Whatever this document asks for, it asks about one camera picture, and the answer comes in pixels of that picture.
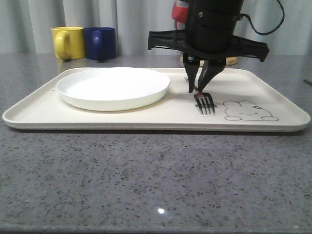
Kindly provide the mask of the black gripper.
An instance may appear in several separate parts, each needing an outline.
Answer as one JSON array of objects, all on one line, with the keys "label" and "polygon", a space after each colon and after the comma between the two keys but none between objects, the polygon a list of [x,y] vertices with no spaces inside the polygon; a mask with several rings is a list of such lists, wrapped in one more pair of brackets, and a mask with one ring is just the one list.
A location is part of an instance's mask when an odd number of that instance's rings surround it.
[{"label": "black gripper", "polygon": [[195,78],[200,92],[226,66],[228,57],[252,57],[264,61],[269,53],[266,43],[234,35],[240,20],[241,0],[190,0],[185,28],[182,30],[149,32],[148,50],[168,48],[184,52],[183,65],[192,93]]}]

